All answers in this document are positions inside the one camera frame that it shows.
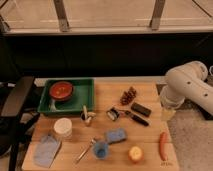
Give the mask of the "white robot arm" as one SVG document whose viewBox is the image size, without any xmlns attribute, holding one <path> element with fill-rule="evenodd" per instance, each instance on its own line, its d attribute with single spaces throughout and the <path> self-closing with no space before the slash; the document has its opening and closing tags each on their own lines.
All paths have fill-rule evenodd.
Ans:
<svg viewBox="0 0 213 171">
<path fill-rule="evenodd" d="M 199 106 L 206 120 L 213 120 L 213 86 L 205 80 L 206 65 L 192 61 L 171 68 L 165 74 L 166 85 L 160 92 L 160 101 L 167 109 L 178 109 L 189 99 Z"/>
</svg>

